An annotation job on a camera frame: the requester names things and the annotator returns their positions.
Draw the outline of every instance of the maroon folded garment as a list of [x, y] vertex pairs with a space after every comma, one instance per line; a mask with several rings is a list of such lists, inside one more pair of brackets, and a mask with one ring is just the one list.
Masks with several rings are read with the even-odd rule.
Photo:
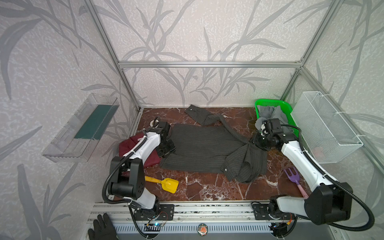
[[[124, 154], [129, 152], [132, 148], [136, 146], [139, 142], [139, 138], [142, 138], [144, 134], [142, 132], [136, 134], [135, 136], [130, 137], [127, 140], [124, 140], [119, 144], [119, 156], [122, 157]], [[155, 164], [159, 164], [161, 158], [157, 155], [156, 150], [153, 150], [146, 162], [144, 163], [144, 167], [149, 167]]]

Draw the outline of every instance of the round sticker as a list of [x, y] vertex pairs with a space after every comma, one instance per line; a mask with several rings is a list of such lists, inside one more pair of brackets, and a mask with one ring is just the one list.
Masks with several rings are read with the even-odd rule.
[[200, 224], [198, 227], [197, 227], [197, 232], [200, 234], [200, 236], [205, 236], [208, 232], [208, 226], [205, 225], [205, 224]]

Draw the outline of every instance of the glove finger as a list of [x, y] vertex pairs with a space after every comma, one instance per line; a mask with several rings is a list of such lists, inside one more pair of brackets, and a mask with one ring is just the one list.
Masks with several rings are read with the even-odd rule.
[[100, 214], [97, 215], [97, 219], [99, 220], [101, 229], [104, 229], [105, 228], [105, 223], [104, 223], [103, 218], [101, 217]]
[[88, 229], [88, 236], [89, 236], [89, 240], [94, 240], [95, 239], [95, 232], [93, 231], [93, 229]]
[[99, 221], [93, 220], [93, 229], [94, 229], [95, 232], [100, 232], [101, 231], [101, 227], [100, 227]]
[[106, 226], [106, 227], [110, 227], [110, 226], [113, 227], [113, 224], [112, 224], [112, 222], [111, 222], [111, 219], [109, 218], [109, 216], [108, 216], [107, 213], [104, 213], [104, 214], [103, 214], [103, 219], [104, 219], [104, 223], [105, 223], [105, 226]]

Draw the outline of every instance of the yellow shovel blade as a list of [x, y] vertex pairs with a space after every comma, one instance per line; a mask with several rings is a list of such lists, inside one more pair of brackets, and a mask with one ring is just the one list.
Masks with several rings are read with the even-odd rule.
[[166, 178], [160, 181], [161, 187], [168, 192], [175, 193], [177, 186], [179, 185], [179, 181], [171, 178]]

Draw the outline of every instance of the gray cloth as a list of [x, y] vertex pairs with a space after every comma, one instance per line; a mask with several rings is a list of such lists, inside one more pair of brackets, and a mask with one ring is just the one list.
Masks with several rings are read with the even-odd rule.
[[[223, 115], [191, 105], [185, 111], [205, 127], [176, 124], [171, 139], [176, 150], [160, 166], [170, 170], [224, 173], [229, 181], [253, 182], [266, 173], [266, 152], [234, 131]], [[220, 121], [222, 126], [206, 126]]]
[[[269, 118], [278, 118], [280, 124], [288, 124], [288, 118], [281, 110], [280, 106], [260, 106], [257, 105], [257, 110], [259, 112], [259, 118], [256, 120], [255, 127], [257, 130], [261, 131], [263, 122]], [[284, 132], [293, 132], [291, 127], [282, 127]]]

